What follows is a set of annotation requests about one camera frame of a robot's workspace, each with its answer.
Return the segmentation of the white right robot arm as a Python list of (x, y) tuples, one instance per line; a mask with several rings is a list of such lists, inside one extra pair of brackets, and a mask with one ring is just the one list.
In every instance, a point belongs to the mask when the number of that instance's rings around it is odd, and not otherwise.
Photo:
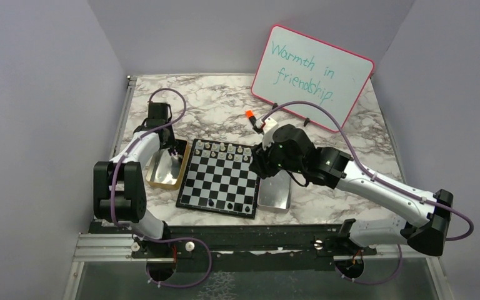
[(260, 178), (281, 171), (300, 174), (306, 184), (346, 191), (396, 214), (392, 219), (344, 223), (336, 236), (343, 254), (373, 244), (407, 244), (428, 256), (442, 256), (447, 241), (453, 193), (423, 191), (377, 172), (368, 175), (350, 154), (334, 147), (316, 147), (308, 135), (291, 124), (263, 124), (255, 129), (261, 143), (251, 148), (250, 171)]

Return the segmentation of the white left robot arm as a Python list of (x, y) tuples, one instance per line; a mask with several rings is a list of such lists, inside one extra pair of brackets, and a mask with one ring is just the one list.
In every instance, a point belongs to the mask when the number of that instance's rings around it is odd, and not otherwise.
[(94, 216), (149, 238), (148, 249), (159, 257), (169, 253), (172, 241), (167, 224), (147, 210), (143, 167), (161, 151), (178, 153), (172, 123), (170, 105), (150, 103), (147, 118), (134, 130), (130, 144), (92, 170)]

